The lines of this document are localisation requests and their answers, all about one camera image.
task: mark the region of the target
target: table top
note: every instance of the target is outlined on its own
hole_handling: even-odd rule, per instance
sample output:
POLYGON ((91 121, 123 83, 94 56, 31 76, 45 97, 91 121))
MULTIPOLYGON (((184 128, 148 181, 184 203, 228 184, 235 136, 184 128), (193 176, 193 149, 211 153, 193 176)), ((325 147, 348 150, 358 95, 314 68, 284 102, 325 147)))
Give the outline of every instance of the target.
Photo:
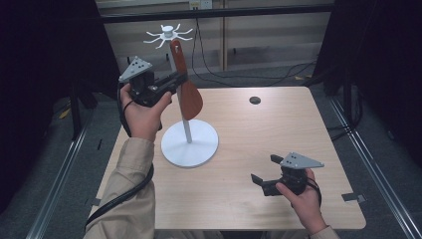
MULTIPOLYGON (((290 202, 283 196, 264 196, 251 180, 281 177, 270 155, 294 151, 324 163, 314 168, 322 194, 321 212, 334 229, 361 229, 365 219, 356 201, 341 194, 352 189, 338 159, 317 105, 308 88, 202 89, 204 101, 196 117, 217 131, 213 157, 194 168, 168 162, 161 151, 163 134, 181 121, 177 96, 162 115, 163 130, 155 141, 156 229, 177 230, 287 230, 302 229, 290 202), (257 105, 250 97, 259 97, 257 105)), ((127 135, 120 130, 97 198, 127 135)))

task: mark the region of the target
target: stand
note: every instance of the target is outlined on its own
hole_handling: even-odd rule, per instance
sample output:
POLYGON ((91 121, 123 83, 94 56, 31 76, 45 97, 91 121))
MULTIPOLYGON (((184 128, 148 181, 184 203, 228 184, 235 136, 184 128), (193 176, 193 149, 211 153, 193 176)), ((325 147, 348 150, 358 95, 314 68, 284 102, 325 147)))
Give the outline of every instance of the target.
MULTIPOLYGON (((176 33, 180 24, 175 30, 171 26, 161 26, 162 34, 151 34, 151 36, 158 36, 157 39, 145 42, 152 43, 161 39, 160 48, 164 42, 173 40, 174 38, 184 39, 176 33)), ((177 71, 173 54, 168 46, 168 56, 170 59, 171 70, 177 71)), ((181 100, 181 87, 177 89, 177 97, 179 103, 181 100)), ((182 121, 172 125, 164 134, 161 141, 161 150, 165 158, 172 164, 180 167, 197 167, 203 165, 214 155, 218 146, 218 134, 214 127, 208 122, 192 119, 186 120, 182 115, 182 121)))

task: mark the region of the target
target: finger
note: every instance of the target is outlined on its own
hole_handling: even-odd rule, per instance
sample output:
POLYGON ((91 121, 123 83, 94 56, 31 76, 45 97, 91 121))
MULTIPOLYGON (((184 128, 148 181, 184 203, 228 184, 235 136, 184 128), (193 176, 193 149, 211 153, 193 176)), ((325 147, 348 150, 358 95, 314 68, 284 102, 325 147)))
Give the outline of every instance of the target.
POLYGON ((298 200, 298 197, 285 184, 278 182, 276 183, 276 187, 292 204, 295 204, 298 200))
POLYGON ((307 171, 307 177, 308 178, 316 180, 316 175, 314 174, 314 172, 310 168, 307 168, 306 171, 307 171))
POLYGON ((130 90, 131 90, 130 84, 126 84, 120 89, 120 100, 123 104, 126 104, 129 101, 131 101, 131 97, 129 94, 130 90))
POLYGON ((165 108, 171 103, 171 92, 166 92, 161 99, 155 104, 153 109, 160 115, 164 112, 165 108))

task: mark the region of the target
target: beige sleeve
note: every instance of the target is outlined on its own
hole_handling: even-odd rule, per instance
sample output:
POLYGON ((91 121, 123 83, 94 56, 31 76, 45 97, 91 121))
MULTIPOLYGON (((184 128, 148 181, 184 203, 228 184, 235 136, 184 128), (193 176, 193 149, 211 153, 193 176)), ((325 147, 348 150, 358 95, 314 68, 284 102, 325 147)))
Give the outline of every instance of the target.
MULTIPOLYGON (((129 138, 121 149, 100 206, 139 184, 150 169, 153 157, 151 141, 129 138)), ((153 238, 154 222, 155 194, 151 181, 135 196, 90 223, 84 238, 153 238)))
POLYGON ((338 235, 330 226, 311 236, 311 239, 339 239, 338 235))

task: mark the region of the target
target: brown paddle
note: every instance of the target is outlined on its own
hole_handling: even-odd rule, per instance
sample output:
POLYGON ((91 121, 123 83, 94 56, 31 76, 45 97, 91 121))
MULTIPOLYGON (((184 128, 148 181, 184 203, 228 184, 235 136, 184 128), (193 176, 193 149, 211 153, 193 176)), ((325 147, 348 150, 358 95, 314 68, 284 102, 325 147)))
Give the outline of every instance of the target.
MULTIPOLYGON (((171 54, 174 65, 179 74, 187 74, 186 62, 183 56, 182 46, 176 39, 170 42, 171 54)), ((201 94, 189 79, 181 85, 180 109, 185 120, 192 120, 202 110, 203 106, 201 94)))

